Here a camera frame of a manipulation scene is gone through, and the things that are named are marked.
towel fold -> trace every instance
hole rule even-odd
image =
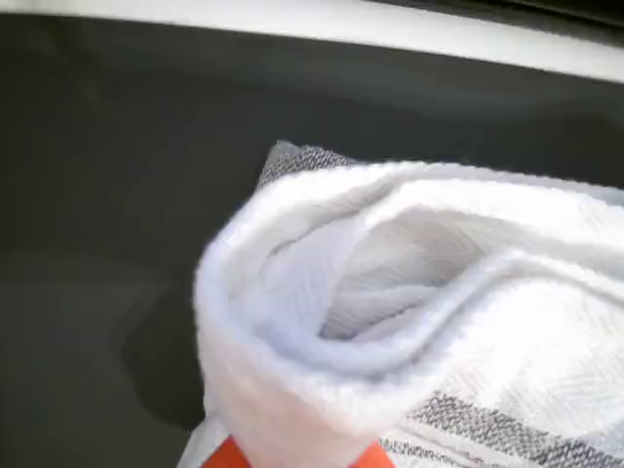
[[[179,466],[228,432],[254,468],[344,468],[379,437],[397,466],[624,466],[624,193],[443,164],[265,174],[197,268],[207,419]]]

dark gray surface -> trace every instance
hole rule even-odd
[[[0,17],[3,467],[172,466],[180,428],[202,417],[192,269],[277,139],[367,161],[622,182],[624,95],[613,85],[69,24],[50,33],[45,21]]]

towel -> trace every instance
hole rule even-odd
[[[285,142],[269,163],[196,271],[207,416],[180,467],[228,434],[254,468],[375,440],[406,468],[624,467],[620,190]]]

white trim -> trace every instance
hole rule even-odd
[[[624,49],[360,0],[0,0],[0,11],[141,20],[482,59],[624,83]]]

orange object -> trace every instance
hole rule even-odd
[[[394,465],[379,444],[373,444],[351,468],[393,468]],[[234,439],[227,440],[213,453],[202,468],[251,468]]]

